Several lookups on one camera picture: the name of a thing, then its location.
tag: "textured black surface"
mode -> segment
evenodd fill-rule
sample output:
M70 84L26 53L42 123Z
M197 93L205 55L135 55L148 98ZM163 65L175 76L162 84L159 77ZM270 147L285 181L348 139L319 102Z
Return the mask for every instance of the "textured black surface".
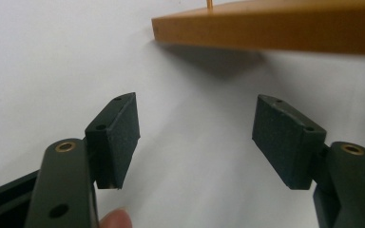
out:
M113 99L85 132L98 188L122 188L140 138L135 93Z
M291 189L309 189L313 153L324 146L326 131L284 101L258 96L253 140Z
M351 145L364 151L354 155L342 149ZM340 201L336 228L365 228L365 148L349 142L334 142L327 155L327 166Z

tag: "white wall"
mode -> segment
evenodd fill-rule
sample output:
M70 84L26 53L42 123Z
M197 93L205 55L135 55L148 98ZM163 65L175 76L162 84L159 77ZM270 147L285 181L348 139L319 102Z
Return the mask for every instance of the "white wall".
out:
M257 95L298 108L328 144L365 146L365 56L153 41L152 17L204 6L0 1L0 185L135 91L142 138L124 189L98 192L100 216L126 206L135 227L317 227L313 190L286 188L251 141Z

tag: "wooden plank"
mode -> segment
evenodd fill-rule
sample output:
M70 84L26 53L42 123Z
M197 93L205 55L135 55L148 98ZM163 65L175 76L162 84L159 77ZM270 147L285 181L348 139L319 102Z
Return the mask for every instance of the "wooden plank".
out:
M160 42L365 54L365 0L255 0L152 19Z

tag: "screw hole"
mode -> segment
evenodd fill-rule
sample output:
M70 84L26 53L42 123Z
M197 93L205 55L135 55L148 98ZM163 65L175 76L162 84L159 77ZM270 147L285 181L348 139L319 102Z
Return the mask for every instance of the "screw hole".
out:
M347 146L345 146L345 148L347 149L347 150L350 150L350 151L352 151L352 152L360 152L360 150L359 149L357 149L356 147L354 147L354 146L351 146L351 145L347 145Z
M363 149L358 147L358 146L355 146L355 145L343 144L341 146L341 148L345 152L348 152L348 153L353 154L353 155L364 155Z
M69 210L69 207L66 204L59 204L58 206L52 208L49 211L49 217L52 219L57 219L59 217L62 217L64 214L66 214L68 210Z
M65 144L62 144L59 146L60 149L62 150L68 150L72 147L72 144L71 143L65 143Z
M75 147L76 147L75 142L62 142L55 147L55 151L60 153L68 152L73 150Z
M104 124L96 126L96 130L104 130L106 129L106 126Z

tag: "wooden block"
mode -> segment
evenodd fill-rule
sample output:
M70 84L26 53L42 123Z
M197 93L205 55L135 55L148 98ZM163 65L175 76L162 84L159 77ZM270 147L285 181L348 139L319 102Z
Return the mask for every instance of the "wooden block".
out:
M152 19L160 42L365 54L365 0L255 0Z

